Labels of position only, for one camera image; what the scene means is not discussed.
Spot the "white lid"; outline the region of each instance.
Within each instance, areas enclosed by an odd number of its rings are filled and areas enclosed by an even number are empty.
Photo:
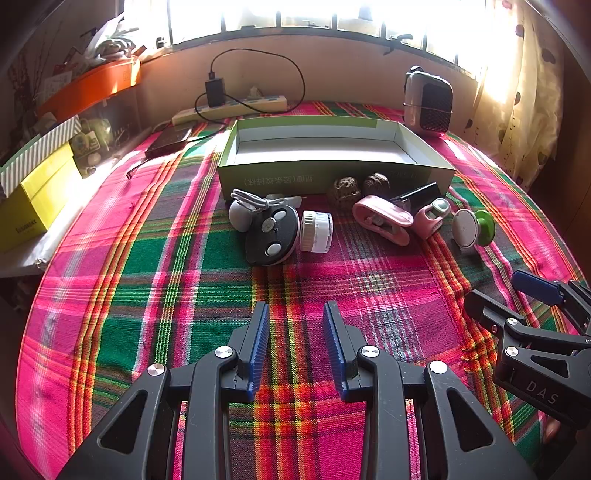
[[[476,215],[465,208],[458,210],[452,220],[452,235],[461,248],[470,248],[478,239],[479,226]]]
[[[303,252],[326,253],[332,243],[332,215],[304,210],[301,220],[300,249]]]

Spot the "orange shelf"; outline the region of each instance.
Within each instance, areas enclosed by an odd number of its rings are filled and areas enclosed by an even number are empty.
[[[68,120],[111,95],[139,83],[140,62],[137,58],[101,65],[68,83],[37,109],[40,117],[53,113],[58,122]]]

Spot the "space heater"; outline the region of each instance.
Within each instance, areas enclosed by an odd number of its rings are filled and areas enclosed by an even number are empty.
[[[404,125],[418,135],[440,137],[452,117],[452,86],[414,66],[404,82]]]

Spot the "twine ball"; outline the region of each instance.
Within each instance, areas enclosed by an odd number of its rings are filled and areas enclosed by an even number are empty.
[[[361,200],[361,191],[357,180],[353,177],[345,177],[335,180],[332,187],[326,192],[329,204],[344,212],[351,212],[353,205]]]
[[[390,198],[390,181],[381,173],[374,173],[363,181],[361,191],[364,197],[376,195],[388,200]]]

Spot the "pink device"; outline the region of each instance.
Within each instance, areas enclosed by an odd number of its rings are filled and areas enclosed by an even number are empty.
[[[434,234],[443,224],[443,219],[449,214],[451,207],[445,199],[435,199],[429,205],[421,208],[414,216],[413,231],[423,240]]]
[[[387,200],[367,195],[353,205],[353,217],[362,227],[379,233],[392,243],[406,247],[410,242],[404,227],[413,224],[413,216]]]

